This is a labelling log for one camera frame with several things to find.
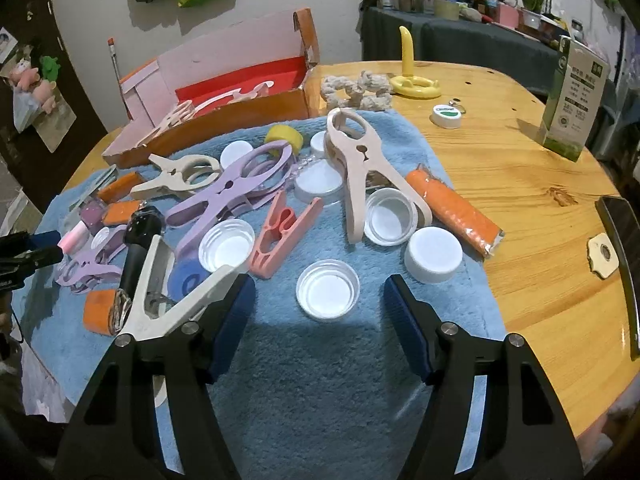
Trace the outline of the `white jar lid front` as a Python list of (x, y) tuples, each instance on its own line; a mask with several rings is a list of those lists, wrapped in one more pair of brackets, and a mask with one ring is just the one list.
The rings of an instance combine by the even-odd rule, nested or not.
[(360, 281), (356, 271), (336, 259), (307, 266), (296, 283), (296, 300), (306, 315), (319, 322), (344, 318), (356, 306)]

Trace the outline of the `orange packet middle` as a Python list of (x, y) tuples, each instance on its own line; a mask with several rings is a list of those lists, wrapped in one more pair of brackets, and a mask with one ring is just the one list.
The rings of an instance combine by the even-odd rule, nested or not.
[(124, 200), (123, 202), (108, 205), (105, 209), (102, 223), (104, 226), (127, 224), (141, 205), (141, 200)]

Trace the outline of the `black shower head brush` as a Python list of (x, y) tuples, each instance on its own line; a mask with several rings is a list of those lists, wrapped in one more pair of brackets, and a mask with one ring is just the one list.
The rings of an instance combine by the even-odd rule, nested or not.
[(155, 206), (143, 206), (132, 214), (124, 236), (127, 255), (118, 286), (127, 299), (134, 298), (151, 242), (157, 235), (161, 236), (164, 229), (164, 216)]

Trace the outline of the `white clamp front left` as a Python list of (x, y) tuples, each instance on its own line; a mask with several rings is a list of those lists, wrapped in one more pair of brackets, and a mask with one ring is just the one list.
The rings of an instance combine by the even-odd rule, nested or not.
[[(176, 268), (176, 257), (163, 237), (155, 235), (145, 257), (134, 299), (122, 332), (137, 341), (163, 337), (186, 322), (201, 322), (204, 311), (215, 301), (224, 299), (241, 273), (232, 266), (222, 266), (197, 284), (186, 296), (176, 301), (169, 296), (170, 274)], [(216, 345), (218, 359), (210, 374), (218, 378), (226, 374), (253, 307), (237, 306), (229, 311)]]

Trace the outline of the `blue round tape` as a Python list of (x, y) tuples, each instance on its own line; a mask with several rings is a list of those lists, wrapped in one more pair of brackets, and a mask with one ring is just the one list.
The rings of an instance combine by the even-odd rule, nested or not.
[(198, 258), (180, 260), (169, 273), (167, 295), (171, 300), (178, 302), (208, 277), (209, 272), (202, 267)]

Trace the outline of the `cream clamp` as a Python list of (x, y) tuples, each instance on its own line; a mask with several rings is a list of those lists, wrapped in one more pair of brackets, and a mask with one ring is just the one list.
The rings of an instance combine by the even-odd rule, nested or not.
[(184, 155), (169, 159), (151, 154), (149, 162), (160, 170), (160, 174), (131, 189), (130, 196), (135, 200), (168, 195), (184, 200), (214, 183), (222, 173), (218, 160), (207, 155)]

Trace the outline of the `white cap closed right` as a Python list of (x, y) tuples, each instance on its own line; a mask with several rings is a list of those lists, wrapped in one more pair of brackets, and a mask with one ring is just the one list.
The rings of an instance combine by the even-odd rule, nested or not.
[(454, 234), (437, 226), (427, 226), (409, 238), (405, 267), (420, 283), (441, 283), (454, 276), (462, 257), (462, 246)]

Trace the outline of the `orange wrapped roll right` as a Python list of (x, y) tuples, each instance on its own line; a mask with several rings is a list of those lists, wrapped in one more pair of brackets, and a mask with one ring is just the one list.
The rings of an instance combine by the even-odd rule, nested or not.
[(484, 258), (494, 255), (504, 237), (503, 229), (465, 198), (419, 165), (406, 181), (430, 206), (432, 213), (450, 231), (472, 246)]

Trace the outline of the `broom stick orange tip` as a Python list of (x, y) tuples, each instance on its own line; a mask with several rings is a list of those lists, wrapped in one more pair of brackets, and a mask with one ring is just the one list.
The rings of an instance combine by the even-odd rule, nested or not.
[(122, 104), (124, 104), (124, 107), (125, 107), (125, 110), (126, 110), (126, 114), (127, 114), (127, 118), (131, 119), (131, 114), (130, 114), (130, 111), (128, 110), (128, 107), (127, 107), (127, 104), (126, 104), (126, 100), (125, 100), (125, 97), (124, 97), (124, 92), (122, 92), (122, 85), (120, 84), (120, 80), (122, 79), (122, 77), (120, 76), (120, 70), (119, 70), (119, 66), (118, 66), (117, 53), (116, 53), (116, 47), (115, 47), (115, 40), (114, 40), (113, 37), (107, 38), (107, 45), (108, 45), (108, 50), (110, 50), (111, 62), (112, 62), (114, 74), (115, 74), (115, 77), (116, 77), (117, 88), (118, 88), (118, 92), (119, 92), (119, 95), (120, 95), (120, 99), (122, 100)]

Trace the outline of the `white cap back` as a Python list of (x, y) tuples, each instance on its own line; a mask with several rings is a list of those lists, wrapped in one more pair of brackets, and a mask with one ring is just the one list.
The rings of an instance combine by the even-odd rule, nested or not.
[(219, 163), (221, 168), (226, 170), (238, 159), (250, 154), (253, 150), (254, 148), (244, 140), (229, 143), (220, 153)]

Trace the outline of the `salmon clothes peg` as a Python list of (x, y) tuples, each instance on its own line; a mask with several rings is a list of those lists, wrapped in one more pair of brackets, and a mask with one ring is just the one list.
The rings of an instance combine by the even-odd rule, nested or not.
[(296, 214), (286, 203), (286, 193), (277, 192), (250, 254), (250, 273), (264, 280), (272, 278), (314, 225), (322, 209), (323, 200), (316, 197), (300, 214)]

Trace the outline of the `cardboard box red bottom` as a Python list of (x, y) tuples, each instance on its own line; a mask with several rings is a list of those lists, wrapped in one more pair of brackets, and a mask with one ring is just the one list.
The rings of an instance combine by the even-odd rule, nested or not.
[(308, 8), (188, 40), (122, 78), (129, 122), (102, 157), (129, 168), (238, 129), (309, 118), (307, 82), (319, 62)]

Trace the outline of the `clear round lid container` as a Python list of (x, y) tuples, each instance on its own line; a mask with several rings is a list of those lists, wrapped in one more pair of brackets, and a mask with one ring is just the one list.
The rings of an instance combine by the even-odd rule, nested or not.
[(320, 159), (306, 167), (294, 179), (294, 196), (303, 203), (310, 204), (315, 198), (333, 205), (344, 195), (344, 176), (326, 159)]

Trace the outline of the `large pink-beige clamp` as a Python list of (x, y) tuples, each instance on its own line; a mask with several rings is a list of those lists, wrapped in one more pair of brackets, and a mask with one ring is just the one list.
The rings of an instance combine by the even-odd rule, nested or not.
[(326, 154), (345, 173), (346, 233), (349, 244), (360, 243), (366, 221), (366, 182), (376, 172), (416, 206), (418, 226), (430, 226), (430, 206), (387, 160), (374, 128), (350, 108), (334, 108), (326, 115)]

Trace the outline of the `green white carton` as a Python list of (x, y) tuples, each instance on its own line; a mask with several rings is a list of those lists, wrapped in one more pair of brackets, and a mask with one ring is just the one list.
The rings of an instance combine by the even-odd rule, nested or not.
[(596, 119), (610, 66), (570, 36), (560, 38), (559, 55), (538, 136), (544, 148), (577, 162)]

